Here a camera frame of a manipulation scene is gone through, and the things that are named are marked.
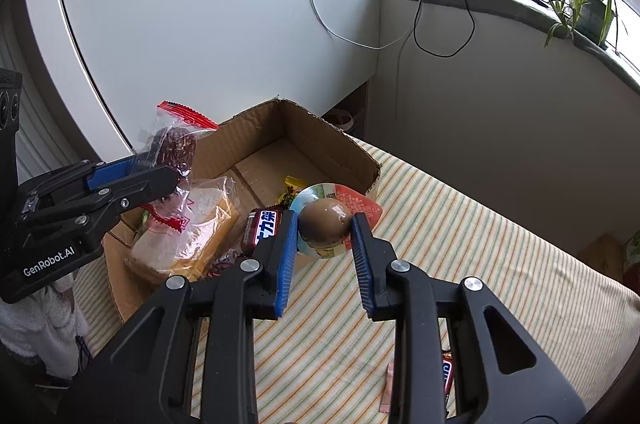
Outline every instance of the cardboard flap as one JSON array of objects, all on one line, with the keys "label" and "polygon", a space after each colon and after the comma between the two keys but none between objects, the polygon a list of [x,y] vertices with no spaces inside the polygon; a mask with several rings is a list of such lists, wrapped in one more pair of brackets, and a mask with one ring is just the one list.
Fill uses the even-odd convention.
[{"label": "cardboard flap", "polygon": [[284,135],[278,100],[270,100],[220,124],[198,141],[193,176],[213,179]]},{"label": "cardboard flap", "polygon": [[124,225],[129,227],[133,232],[136,232],[142,223],[142,213],[144,212],[145,210],[142,207],[136,207],[126,213],[122,213],[120,219]]},{"label": "cardboard flap", "polygon": [[[123,224],[118,224],[119,231],[126,231],[128,228]],[[109,286],[114,304],[118,309],[121,319],[127,321],[140,305],[152,294],[154,287],[145,282],[125,263],[129,248],[112,234],[108,233],[102,240],[104,247],[104,258],[107,264],[109,276]]]},{"label": "cardboard flap", "polygon": [[287,137],[331,182],[366,195],[380,177],[380,164],[340,130],[303,107],[280,101]]}]

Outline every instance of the red zipper seal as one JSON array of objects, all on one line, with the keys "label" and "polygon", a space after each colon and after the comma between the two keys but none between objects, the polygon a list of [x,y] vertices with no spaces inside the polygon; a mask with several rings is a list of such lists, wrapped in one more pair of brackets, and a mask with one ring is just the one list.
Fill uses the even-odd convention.
[{"label": "red zipper seal", "polygon": [[158,108],[174,115],[175,117],[180,118],[187,124],[192,124],[201,129],[218,129],[218,124],[209,120],[202,113],[198,113],[197,111],[189,108],[188,106],[178,104],[177,102],[169,102],[165,100],[158,104]]}]

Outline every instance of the snack package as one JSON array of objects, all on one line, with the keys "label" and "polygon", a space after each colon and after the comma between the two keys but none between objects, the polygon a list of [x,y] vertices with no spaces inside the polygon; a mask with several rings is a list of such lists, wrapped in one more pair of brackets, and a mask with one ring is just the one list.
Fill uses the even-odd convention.
[{"label": "snack package", "polygon": [[[372,229],[382,216],[382,207],[375,201],[340,184],[316,184],[304,189],[293,200],[291,210],[298,215],[298,250],[321,258],[332,258],[351,250],[348,234],[354,213],[364,213]],[[311,210],[317,212],[309,216]],[[325,216],[327,213],[334,215],[333,219]],[[312,217],[317,220],[316,227],[313,227]],[[305,235],[305,225],[315,230]],[[321,237],[321,233],[332,234]],[[327,241],[327,244],[318,245],[322,241]]]},{"label": "snack package", "polygon": [[253,209],[247,217],[246,227],[240,243],[240,248],[245,256],[254,254],[255,246],[263,238],[275,236],[278,233],[282,209],[267,207],[266,209]]},{"label": "snack package", "polygon": [[[442,351],[442,374],[444,375],[444,404],[449,401],[449,393],[453,385],[453,356],[450,351]],[[391,392],[394,383],[394,363],[386,365],[385,391],[380,401],[380,413],[391,412]]]},{"label": "snack package", "polygon": [[172,195],[143,207],[156,220],[182,231],[189,222],[186,203],[196,141],[216,131],[218,125],[204,115],[175,102],[162,102],[156,113],[152,134],[144,148],[138,152],[138,160],[151,166],[169,166],[182,178]]},{"label": "snack package", "polygon": [[220,243],[238,220],[239,201],[228,177],[193,184],[188,191],[188,222],[182,232],[149,216],[127,258],[139,276],[160,284],[180,274],[189,281],[204,276]]},{"label": "snack package", "polygon": [[278,197],[276,203],[274,204],[274,207],[280,209],[288,209],[289,207],[291,207],[291,203],[293,202],[294,198],[296,198],[296,196],[299,195],[300,192],[302,192],[302,190],[306,189],[307,187],[308,184],[305,184],[305,182],[303,182],[302,180],[287,175],[284,179],[285,192]]}]

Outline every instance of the window sill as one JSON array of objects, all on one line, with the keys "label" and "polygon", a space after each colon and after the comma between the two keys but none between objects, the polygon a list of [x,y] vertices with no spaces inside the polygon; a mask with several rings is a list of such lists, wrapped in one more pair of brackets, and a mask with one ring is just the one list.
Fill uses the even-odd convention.
[{"label": "window sill", "polygon": [[[549,28],[551,28],[551,26],[557,22],[552,12],[539,7],[537,4],[533,3],[530,0],[467,1],[469,9],[472,12],[484,12],[485,14],[492,14],[494,16],[500,16],[513,21],[518,21],[530,26],[531,28],[540,30],[545,34],[548,32]],[[465,9],[465,0],[424,0],[424,2],[445,7]],[[555,37],[560,39],[566,38],[566,36],[563,36],[558,32],[556,32]],[[640,74],[631,64],[617,55],[612,48],[604,50],[594,42],[591,42],[589,39],[581,35],[579,32],[574,32],[572,41],[576,48],[593,55],[610,71],[612,71],[613,74],[620,78],[620,80],[622,80],[628,87],[633,89],[636,93],[640,94],[640,84],[637,81],[637,79],[640,79]]]}]

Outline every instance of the black cable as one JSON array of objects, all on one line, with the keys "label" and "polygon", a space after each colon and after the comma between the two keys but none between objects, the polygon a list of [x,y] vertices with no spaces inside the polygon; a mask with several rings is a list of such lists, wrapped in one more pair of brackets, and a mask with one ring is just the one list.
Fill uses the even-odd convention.
[{"label": "black cable", "polygon": [[418,27],[418,20],[420,19],[420,12],[422,10],[422,3],[424,2],[424,0],[420,0],[420,4],[418,5],[418,11],[415,14],[415,18],[414,18],[414,42],[415,45],[421,49],[421,51],[433,55],[434,57],[441,57],[441,58],[449,58],[449,57],[453,57],[454,55],[458,55],[460,53],[460,51],[465,48],[466,45],[469,44],[469,41],[471,41],[471,38],[474,36],[474,33],[476,32],[476,20],[474,19],[474,17],[471,15],[471,10],[469,10],[469,2],[468,0],[465,0],[465,8],[466,8],[466,13],[469,14],[469,17],[471,18],[471,23],[473,25],[473,27],[471,28],[471,33],[469,34],[469,38],[464,42],[464,44],[462,46],[459,47],[459,49],[457,49],[455,52],[453,52],[453,54],[449,54],[449,55],[440,55],[440,54],[435,54],[434,52],[430,52],[427,49],[421,47],[420,43],[418,42],[418,38],[415,34],[416,28]]},{"label": "black cable", "polygon": [[[422,12],[422,6],[418,4],[418,15]],[[411,38],[411,34],[407,33],[404,41],[402,42],[402,46],[400,46],[400,52],[398,52],[398,61],[396,62],[396,93],[394,96],[394,122],[398,120],[398,97],[399,97],[399,89],[400,89],[400,64],[402,61],[402,52],[404,52],[404,48],[406,46],[406,42]]]}]

